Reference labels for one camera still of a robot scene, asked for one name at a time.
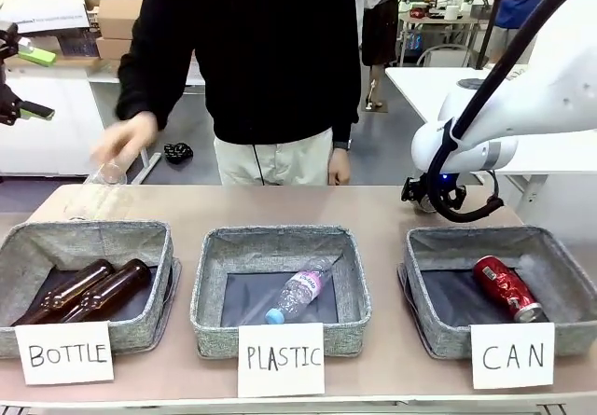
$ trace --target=brown glass bottle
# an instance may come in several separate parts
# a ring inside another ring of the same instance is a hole
[[[30,309],[12,326],[46,323],[57,312],[67,311],[73,305],[75,298],[112,273],[114,268],[105,259],[92,262],[66,283],[49,291],[37,308]]]
[[[101,312],[122,306],[134,294],[151,284],[151,271],[140,259],[132,259],[124,267],[86,291],[79,303],[60,323],[83,322],[88,316],[97,319]]]

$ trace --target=bottle label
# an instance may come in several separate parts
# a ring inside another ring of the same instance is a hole
[[[319,274],[316,272],[299,272],[292,277],[291,280],[304,284],[311,289],[311,300],[315,299],[321,292],[321,279],[319,278]]]

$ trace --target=beige pants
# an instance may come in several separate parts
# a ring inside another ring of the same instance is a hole
[[[281,145],[234,145],[214,140],[222,185],[327,185],[332,130]]]

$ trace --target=clear plastic object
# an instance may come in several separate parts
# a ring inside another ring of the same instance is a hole
[[[266,313],[269,325],[281,325],[299,317],[309,303],[319,296],[332,276],[332,266],[338,261],[330,261],[324,256],[310,259],[303,270],[288,280],[277,302]]]
[[[64,215],[73,220],[121,217],[130,201],[126,184],[126,172],[114,162],[105,163],[83,182],[64,208]]]

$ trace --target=soda can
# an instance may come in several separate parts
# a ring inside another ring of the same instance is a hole
[[[533,322],[543,314],[521,277],[495,256],[477,261],[473,275],[488,296],[508,308],[516,322]]]

